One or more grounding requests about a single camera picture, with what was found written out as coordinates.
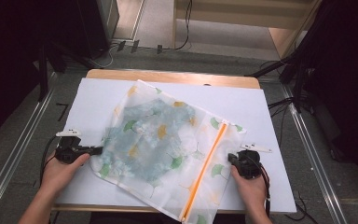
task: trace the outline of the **zipper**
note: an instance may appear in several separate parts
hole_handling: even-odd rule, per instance
[[[212,157],[214,151],[216,150],[217,143],[219,143],[220,138],[223,135],[223,132],[226,130],[226,127],[227,127],[227,121],[223,120],[222,121],[222,127],[220,128],[219,133],[217,134],[217,137],[213,142],[212,149],[209,152],[208,157],[207,157],[205,163],[202,166],[201,173],[200,173],[199,177],[197,178],[196,183],[191,188],[190,197],[189,197],[189,199],[188,199],[188,201],[187,201],[187,203],[185,205],[185,208],[184,208],[185,212],[182,212],[183,215],[179,218],[180,220],[182,220],[182,222],[186,222],[187,219],[188,219],[188,214],[189,214],[189,212],[191,210],[191,207],[193,206],[194,198],[196,196],[197,189],[199,188],[201,179],[202,179],[202,177],[203,177],[203,175],[205,173],[206,167],[208,166],[209,161],[211,160],[211,157]]]

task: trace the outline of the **wooden desk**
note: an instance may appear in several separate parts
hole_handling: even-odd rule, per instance
[[[322,0],[193,0],[191,20],[268,27],[281,58],[308,30]],[[188,0],[175,0],[175,18],[185,19]]]
[[[270,189],[271,212],[296,211],[266,99],[263,91],[259,89],[257,79],[253,77],[139,70],[90,70],[87,78],[82,80],[79,86],[64,129],[76,128],[81,131],[81,144],[85,141],[86,146],[101,143],[108,124],[106,121],[111,119],[114,106],[133,84],[128,80],[136,79],[154,82],[153,85],[177,99],[213,111],[235,123],[246,124],[244,127],[248,130],[247,141],[260,143],[273,150],[273,153],[260,155],[271,183],[274,183]],[[226,192],[218,213],[242,213],[243,204],[232,178],[228,180]],[[53,209],[156,212],[154,208],[140,202],[124,189],[101,180],[87,164],[77,170]]]

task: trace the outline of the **person's arm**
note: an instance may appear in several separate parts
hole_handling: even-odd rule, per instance
[[[53,158],[45,168],[42,185],[34,196],[34,199],[22,215],[20,224],[44,224],[48,223],[51,208],[60,195],[60,192],[68,185],[76,169],[90,157],[84,154],[72,164],[65,164]]]
[[[267,217],[264,201],[266,200],[266,185],[263,177],[245,179],[240,176],[235,166],[231,166],[231,175],[237,183],[238,192],[245,203],[247,215],[254,224],[272,223]]]

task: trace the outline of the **hand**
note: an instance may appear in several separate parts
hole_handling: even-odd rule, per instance
[[[63,163],[53,157],[54,152],[47,159],[48,161],[52,158],[46,165],[39,191],[46,192],[48,195],[56,198],[71,181],[76,169],[89,159],[90,154],[81,155],[71,164]]]
[[[263,177],[245,179],[240,176],[235,166],[231,166],[231,175],[237,183],[238,192],[253,223],[271,223],[264,208],[266,184]]]

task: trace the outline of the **person's left hand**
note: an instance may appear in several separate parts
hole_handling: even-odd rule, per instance
[[[47,161],[52,157],[54,157],[54,152],[48,157]],[[83,154],[71,164],[66,164],[58,161],[56,158],[52,158],[46,165],[40,191],[45,192],[53,198],[57,198],[60,192],[71,181],[76,169],[83,165],[89,157],[90,154]]]

